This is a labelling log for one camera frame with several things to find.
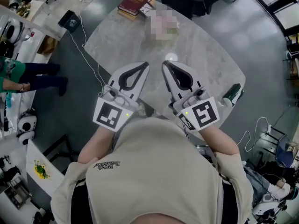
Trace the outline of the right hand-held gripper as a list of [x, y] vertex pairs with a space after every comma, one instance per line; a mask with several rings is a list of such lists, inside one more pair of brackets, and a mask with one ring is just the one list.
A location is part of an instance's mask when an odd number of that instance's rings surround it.
[[[171, 93], [176, 116], [190, 131], [200, 131], [220, 120], [214, 97], [200, 84], [196, 70], [177, 62], [164, 61], [162, 74]], [[189, 92], [181, 98], [180, 91]]]

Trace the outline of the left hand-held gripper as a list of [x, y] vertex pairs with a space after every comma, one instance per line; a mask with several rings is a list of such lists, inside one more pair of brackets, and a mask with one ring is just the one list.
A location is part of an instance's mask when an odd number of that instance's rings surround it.
[[[139, 98], [150, 71], [148, 62], [137, 62], [117, 69], [98, 98], [93, 122], [113, 132], [119, 131], [138, 108]], [[137, 73], [131, 85], [128, 79]]]

